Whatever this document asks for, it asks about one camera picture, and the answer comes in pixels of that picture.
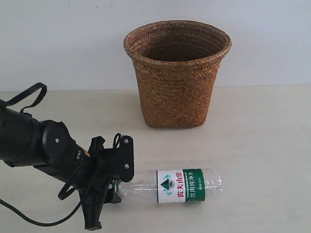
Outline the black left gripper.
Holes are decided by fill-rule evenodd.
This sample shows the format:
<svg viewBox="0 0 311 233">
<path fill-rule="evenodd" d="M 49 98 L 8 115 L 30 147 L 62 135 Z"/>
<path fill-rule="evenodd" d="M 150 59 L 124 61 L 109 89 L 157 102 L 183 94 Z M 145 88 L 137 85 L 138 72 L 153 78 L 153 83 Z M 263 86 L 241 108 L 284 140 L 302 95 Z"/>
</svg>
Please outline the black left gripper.
<svg viewBox="0 0 311 233">
<path fill-rule="evenodd" d="M 82 191 L 82 210 L 86 230 L 100 230 L 99 221 L 105 196 L 106 203 L 121 202 L 119 184 L 134 177 L 134 141 L 128 135 L 116 134 L 112 148 L 104 148 L 101 136 L 91 140 L 86 167 L 73 184 Z"/>
</svg>

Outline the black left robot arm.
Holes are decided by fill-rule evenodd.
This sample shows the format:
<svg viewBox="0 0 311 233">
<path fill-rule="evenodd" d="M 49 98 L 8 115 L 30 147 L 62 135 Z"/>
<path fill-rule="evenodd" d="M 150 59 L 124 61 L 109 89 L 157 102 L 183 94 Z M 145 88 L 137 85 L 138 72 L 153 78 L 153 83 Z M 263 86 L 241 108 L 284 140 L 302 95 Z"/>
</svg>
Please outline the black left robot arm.
<svg viewBox="0 0 311 233">
<path fill-rule="evenodd" d="M 9 167 L 32 166 L 64 183 L 61 200 L 78 191 L 85 229 L 101 229 L 100 214 L 106 203 L 119 203 L 112 184 L 134 177 L 132 137 L 115 135 L 104 147 L 101 136 L 92 138 L 88 150 L 71 138 L 63 122 L 38 121 L 30 114 L 0 104 L 0 158 Z"/>
</svg>

